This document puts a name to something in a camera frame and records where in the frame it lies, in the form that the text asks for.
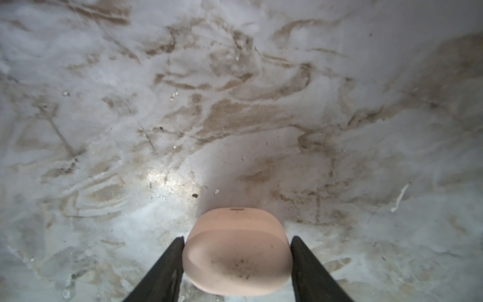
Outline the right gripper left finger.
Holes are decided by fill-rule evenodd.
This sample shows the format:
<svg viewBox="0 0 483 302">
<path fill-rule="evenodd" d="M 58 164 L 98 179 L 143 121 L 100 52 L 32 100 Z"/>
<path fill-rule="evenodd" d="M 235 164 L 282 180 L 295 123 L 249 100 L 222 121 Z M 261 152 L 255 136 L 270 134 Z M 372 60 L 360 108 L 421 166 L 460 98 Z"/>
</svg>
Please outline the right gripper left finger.
<svg viewBox="0 0 483 302">
<path fill-rule="evenodd" d="M 177 302 L 181 288 L 182 251 L 185 242 L 177 237 L 124 302 Z"/>
</svg>

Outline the pink charging case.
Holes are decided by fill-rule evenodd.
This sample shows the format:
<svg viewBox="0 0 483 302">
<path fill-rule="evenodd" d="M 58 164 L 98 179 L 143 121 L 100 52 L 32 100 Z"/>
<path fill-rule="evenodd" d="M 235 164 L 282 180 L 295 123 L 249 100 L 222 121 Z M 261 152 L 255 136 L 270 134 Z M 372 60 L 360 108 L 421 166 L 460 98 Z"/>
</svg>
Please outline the pink charging case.
<svg viewBox="0 0 483 302">
<path fill-rule="evenodd" d="M 263 296 L 282 288 L 293 256 L 282 223 L 257 208 L 218 208 L 201 215 L 182 252 L 186 277 L 221 296 Z"/>
</svg>

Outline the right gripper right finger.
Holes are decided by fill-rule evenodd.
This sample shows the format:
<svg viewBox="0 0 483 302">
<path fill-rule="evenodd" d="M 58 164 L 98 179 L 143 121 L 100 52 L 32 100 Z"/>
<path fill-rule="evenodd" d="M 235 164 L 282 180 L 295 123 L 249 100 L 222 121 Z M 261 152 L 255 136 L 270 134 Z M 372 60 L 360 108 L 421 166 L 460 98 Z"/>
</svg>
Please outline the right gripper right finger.
<svg viewBox="0 0 483 302">
<path fill-rule="evenodd" d="M 299 236 L 293 237 L 291 252 L 297 302 L 353 302 Z"/>
</svg>

